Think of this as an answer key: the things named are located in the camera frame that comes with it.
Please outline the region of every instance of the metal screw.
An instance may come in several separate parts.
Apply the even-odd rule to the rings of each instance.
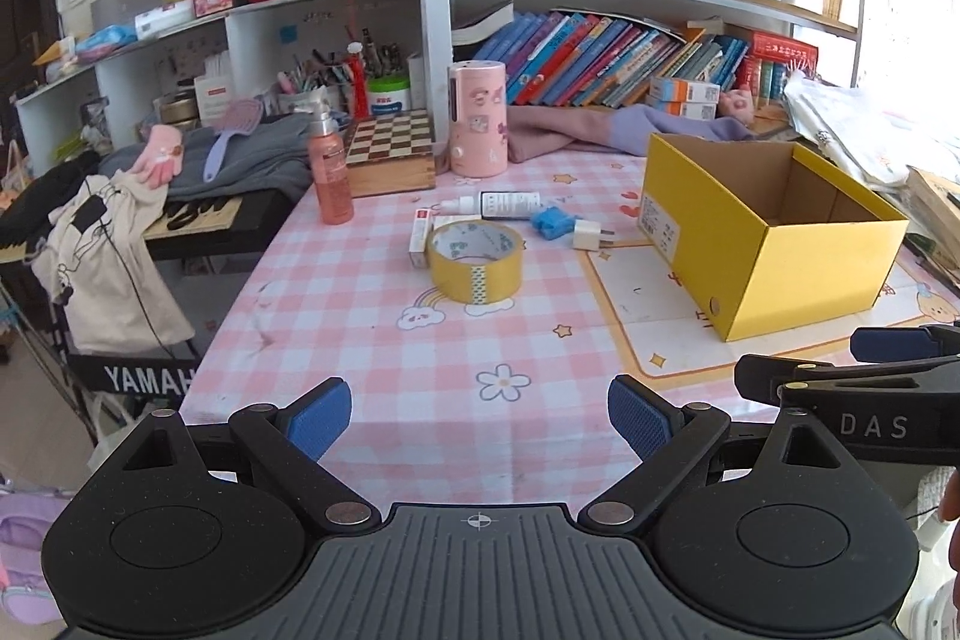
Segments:
[[[618,527],[634,520],[634,510],[622,501],[599,501],[587,510],[590,520],[605,527]]]
[[[326,509],[326,520],[342,527],[355,527],[370,520],[373,511],[361,501],[338,501]]]

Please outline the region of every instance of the gray ridged panel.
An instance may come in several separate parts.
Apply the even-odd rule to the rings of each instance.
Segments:
[[[688,608],[632,542],[557,506],[399,506],[326,542],[276,605],[203,640],[746,640]],[[850,640],[895,640],[877,626]],[[101,640],[78,630],[70,640]]]

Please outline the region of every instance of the green lid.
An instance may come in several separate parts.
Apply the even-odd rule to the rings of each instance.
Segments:
[[[367,90],[370,92],[395,92],[410,89],[410,78],[406,74],[387,74],[383,77],[372,77],[367,80]]]

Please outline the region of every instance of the cartoon chick print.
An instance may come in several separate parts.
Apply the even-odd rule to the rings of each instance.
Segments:
[[[917,292],[917,307],[925,316],[932,317],[938,323],[952,323],[960,319],[960,311],[940,295],[936,295],[930,286],[921,283]]]

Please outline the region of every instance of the pink plush toy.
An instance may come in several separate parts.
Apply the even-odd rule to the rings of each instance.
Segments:
[[[717,115],[722,118],[736,118],[746,126],[754,122],[754,97],[750,91],[728,91],[720,94],[717,101]]]
[[[150,129],[150,140],[130,173],[156,190],[161,185],[169,185],[183,169],[184,135],[171,125],[157,124]]]

